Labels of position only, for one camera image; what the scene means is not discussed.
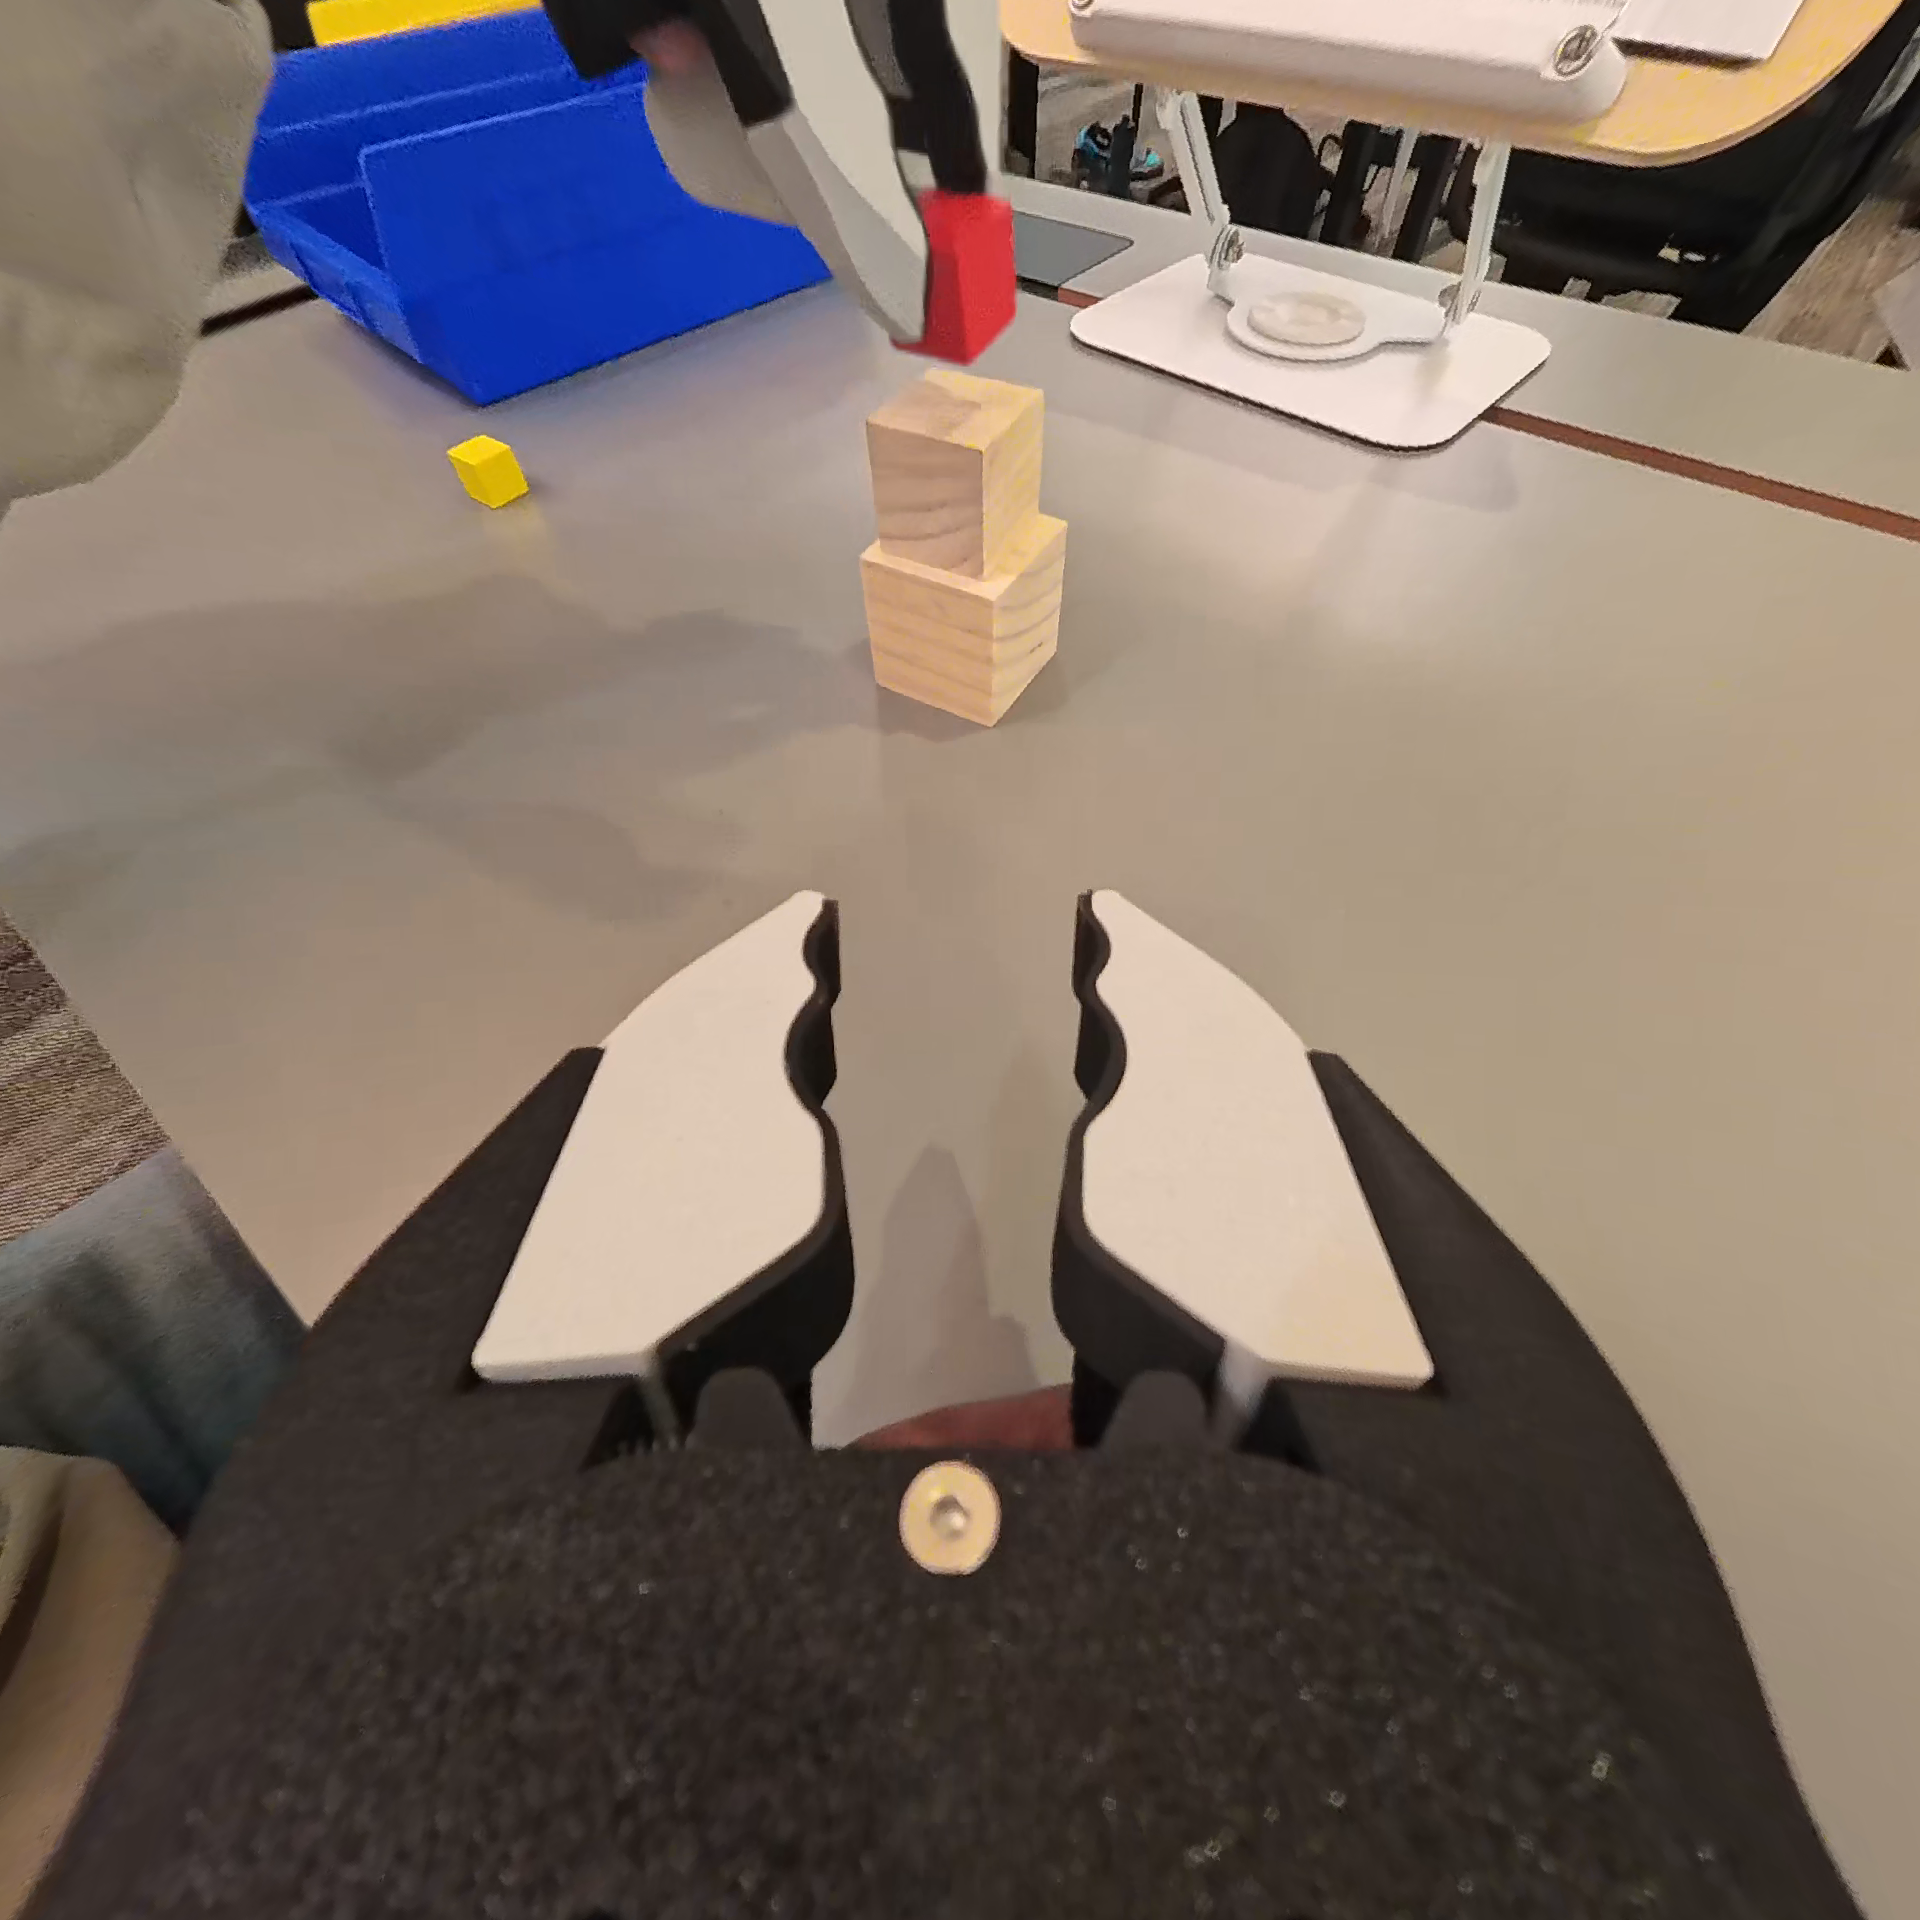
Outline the yellow plastic bin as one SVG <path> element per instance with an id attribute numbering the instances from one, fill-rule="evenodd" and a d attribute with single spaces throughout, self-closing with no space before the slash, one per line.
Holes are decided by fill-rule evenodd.
<path id="1" fill-rule="evenodd" d="M 539 12 L 541 2 L 478 0 L 478 2 L 382 2 L 382 0 L 326 0 L 304 6 L 313 43 L 346 46 L 356 41 L 390 40 L 406 33 L 433 33 L 465 25 L 476 19 Z"/>

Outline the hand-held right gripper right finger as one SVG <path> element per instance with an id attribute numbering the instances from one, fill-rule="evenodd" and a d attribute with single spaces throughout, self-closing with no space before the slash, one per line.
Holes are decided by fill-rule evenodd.
<path id="1" fill-rule="evenodd" d="M 1427 1387 L 1434 1358 L 1312 1053 L 1241 976 L 1126 896 L 1075 907 L 1075 1115 L 1052 1305 L 1112 1387 Z"/>

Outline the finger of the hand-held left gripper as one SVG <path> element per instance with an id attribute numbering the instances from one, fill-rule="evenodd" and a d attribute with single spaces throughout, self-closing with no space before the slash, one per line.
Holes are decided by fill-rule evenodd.
<path id="1" fill-rule="evenodd" d="M 966 22 L 979 5 L 770 2 L 787 74 L 766 177 L 794 219 L 834 196 L 900 219 L 918 192 L 997 194 Z"/>
<path id="2" fill-rule="evenodd" d="M 859 36 L 778 36 L 790 102 L 747 128 L 705 36 L 642 41 L 644 115 L 699 203 L 801 229 L 830 275 L 898 346 L 926 330 L 929 240 L 894 147 L 882 85 L 896 62 Z"/>

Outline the black office chair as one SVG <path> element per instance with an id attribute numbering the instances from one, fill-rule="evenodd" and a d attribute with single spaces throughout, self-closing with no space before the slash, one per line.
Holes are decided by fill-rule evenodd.
<path id="1" fill-rule="evenodd" d="M 1282 109 L 1240 106 L 1216 134 L 1220 190 L 1248 229 L 1356 248 L 1338 219 L 1339 177 L 1323 147 L 1361 163 L 1361 188 L 1398 156 L 1401 134 L 1345 123 L 1314 140 Z M 1442 134 L 1412 140 L 1412 190 L 1401 218 L 1445 219 L 1466 242 L 1472 214 L 1472 161 Z M 1494 227 L 1504 285 L 1563 292 L 1586 282 L 1592 299 L 1657 294 L 1670 315 L 1708 330 L 1739 332 L 1787 280 L 1852 218 L 1874 188 L 1893 180 L 1893 163 L 1916 163 L 1916 85 L 1910 96 L 1849 134 L 1813 109 L 1708 161 L 1656 169 L 1613 169 L 1538 153 L 1518 153 L 1507 169 Z"/>

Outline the blue plastic bin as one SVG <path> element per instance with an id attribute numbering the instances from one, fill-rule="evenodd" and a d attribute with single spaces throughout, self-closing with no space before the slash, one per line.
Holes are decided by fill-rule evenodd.
<path id="1" fill-rule="evenodd" d="M 245 201 L 283 269 L 476 404 L 830 280 L 790 224 L 694 201 L 644 76 L 581 80 L 537 9 L 278 54 Z"/>

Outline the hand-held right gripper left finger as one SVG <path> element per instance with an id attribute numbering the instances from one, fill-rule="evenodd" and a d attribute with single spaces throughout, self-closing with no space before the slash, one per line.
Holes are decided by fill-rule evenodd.
<path id="1" fill-rule="evenodd" d="M 806 1395 L 854 1298 L 826 1108 L 837 900 L 794 894 L 651 990 L 605 1038 L 476 1347 L 493 1386 L 728 1370 Z"/>

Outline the medium wooden cube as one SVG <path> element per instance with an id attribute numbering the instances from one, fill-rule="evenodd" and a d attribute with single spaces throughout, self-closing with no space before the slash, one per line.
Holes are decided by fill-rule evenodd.
<path id="1" fill-rule="evenodd" d="M 974 580 L 1018 563 L 1040 514 L 1040 388 L 931 368 L 866 420 L 876 547 Z"/>

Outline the white folding stand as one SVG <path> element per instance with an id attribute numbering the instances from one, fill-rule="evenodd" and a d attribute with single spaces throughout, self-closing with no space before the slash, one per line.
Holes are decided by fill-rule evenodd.
<path id="1" fill-rule="evenodd" d="M 1619 5 L 1563 2 L 1076 2 L 1075 41 L 1105 58 L 1212 65 L 1237 80 L 1377 91 L 1467 120 L 1586 123 L 1626 85 Z M 1073 339 L 1346 441 L 1454 441 L 1550 354 L 1544 333 L 1476 320 L 1510 152 L 1478 156 L 1461 277 L 1437 294 L 1251 253 L 1218 188 L 1198 98 L 1163 91 L 1203 253 L 1073 317 Z"/>

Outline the red wooden cube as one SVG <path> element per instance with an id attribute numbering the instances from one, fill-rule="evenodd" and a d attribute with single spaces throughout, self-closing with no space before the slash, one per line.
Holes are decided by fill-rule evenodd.
<path id="1" fill-rule="evenodd" d="M 1018 315 L 1018 229 L 1008 198 L 918 192 L 929 240 L 926 310 L 918 339 L 900 352 L 969 368 Z"/>

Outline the large wooden cube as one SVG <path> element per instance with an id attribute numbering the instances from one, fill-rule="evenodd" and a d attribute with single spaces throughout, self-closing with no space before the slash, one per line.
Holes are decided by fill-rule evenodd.
<path id="1" fill-rule="evenodd" d="M 1058 651 L 1066 550 L 1067 523 L 1049 514 L 979 579 L 869 545 L 859 582 L 876 684 L 993 729 Z"/>

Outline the wooden display board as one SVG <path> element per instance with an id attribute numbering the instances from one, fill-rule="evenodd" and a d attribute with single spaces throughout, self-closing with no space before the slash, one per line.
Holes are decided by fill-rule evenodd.
<path id="1" fill-rule="evenodd" d="M 1586 157 L 1649 169 L 1704 161 L 1754 137 L 1853 62 L 1898 16 L 1893 2 L 1805 2 L 1773 58 L 1750 67 L 1685 65 L 1630 54 L 1626 80 L 1606 113 L 1586 123 L 1550 123 L 1514 113 L 1441 102 L 1361 86 L 1329 86 L 1298 77 L 1259 77 L 1220 65 L 1173 54 L 1093 54 L 1070 22 L 1067 2 L 1000 2 L 1002 40 L 1035 65 L 1084 69 L 1105 80 L 1179 90 L 1297 115 L 1416 128 L 1469 142 L 1501 142 L 1522 153 Z"/>

